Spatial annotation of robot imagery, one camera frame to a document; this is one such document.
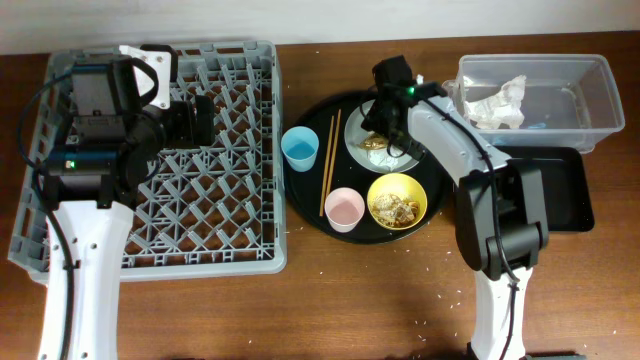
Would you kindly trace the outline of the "gold foil wrapper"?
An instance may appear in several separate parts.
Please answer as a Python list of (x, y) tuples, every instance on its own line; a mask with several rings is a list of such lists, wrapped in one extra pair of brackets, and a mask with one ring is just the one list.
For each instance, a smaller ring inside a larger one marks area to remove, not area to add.
[(366, 151), (381, 150), (388, 147), (388, 140), (380, 134), (371, 133), (358, 144), (358, 147)]

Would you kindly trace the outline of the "yellow plastic bowl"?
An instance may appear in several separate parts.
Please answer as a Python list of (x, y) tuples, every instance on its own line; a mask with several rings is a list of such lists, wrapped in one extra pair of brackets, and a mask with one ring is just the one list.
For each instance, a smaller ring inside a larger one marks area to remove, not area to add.
[[(420, 204), (420, 210), (418, 212), (416, 221), (411, 225), (400, 228), (390, 228), (381, 224), (372, 215), (372, 207), (374, 199), (383, 193), (396, 194), (401, 198), (409, 198)], [(373, 217), (374, 221), (385, 229), (393, 231), (403, 231), (415, 227), (426, 216), (428, 209), (428, 197), (426, 191), (422, 185), (414, 178), (403, 173), (389, 173), (377, 178), (369, 187), (366, 197), (366, 204), (369, 213)]]

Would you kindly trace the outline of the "light blue plastic cup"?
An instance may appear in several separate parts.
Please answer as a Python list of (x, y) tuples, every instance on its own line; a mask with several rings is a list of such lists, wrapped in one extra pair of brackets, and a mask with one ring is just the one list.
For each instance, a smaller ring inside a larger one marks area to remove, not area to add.
[(289, 166), (294, 171), (307, 172), (315, 163), (319, 138), (312, 129), (296, 126), (283, 135), (280, 146)]

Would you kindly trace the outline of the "pink plastic cup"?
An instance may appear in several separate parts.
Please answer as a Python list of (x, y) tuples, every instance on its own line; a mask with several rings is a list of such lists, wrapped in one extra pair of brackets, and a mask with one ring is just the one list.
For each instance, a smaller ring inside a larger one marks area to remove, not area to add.
[(352, 231), (363, 218), (366, 205), (362, 195), (354, 189), (342, 187), (326, 198), (324, 213), (331, 228), (338, 233)]

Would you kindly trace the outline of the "food scraps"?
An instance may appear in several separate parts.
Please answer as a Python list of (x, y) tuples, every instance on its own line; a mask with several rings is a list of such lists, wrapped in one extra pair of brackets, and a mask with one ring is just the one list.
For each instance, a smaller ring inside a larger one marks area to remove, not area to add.
[(373, 201), (372, 215), (381, 224), (390, 228), (400, 228), (416, 221), (420, 204), (396, 194), (383, 193)]

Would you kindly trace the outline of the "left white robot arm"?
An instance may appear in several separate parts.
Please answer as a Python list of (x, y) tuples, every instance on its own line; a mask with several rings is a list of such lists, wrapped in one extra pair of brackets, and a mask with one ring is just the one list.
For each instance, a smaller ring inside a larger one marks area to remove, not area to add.
[(210, 99), (174, 101), (178, 57), (168, 46), (123, 47), (61, 75), (74, 109), (47, 157), (32, 162), (50, 248), (42, 359), (113, 359), (121, 261), (138, 188), (161, 150), (214, 140)]

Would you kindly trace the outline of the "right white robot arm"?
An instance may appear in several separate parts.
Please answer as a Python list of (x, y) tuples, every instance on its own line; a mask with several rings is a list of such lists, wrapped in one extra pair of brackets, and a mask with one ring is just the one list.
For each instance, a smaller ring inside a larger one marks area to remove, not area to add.
[(473, 270), (474, 359), (523, 359), (524, 301), (549, 228), (540, 170), (485, 140), (437, 83), (421, 83), (403, 56), (372, 69), (376, 98), (363, 129), (419, 160), (432, 156), (455, 184), (455, 235)]

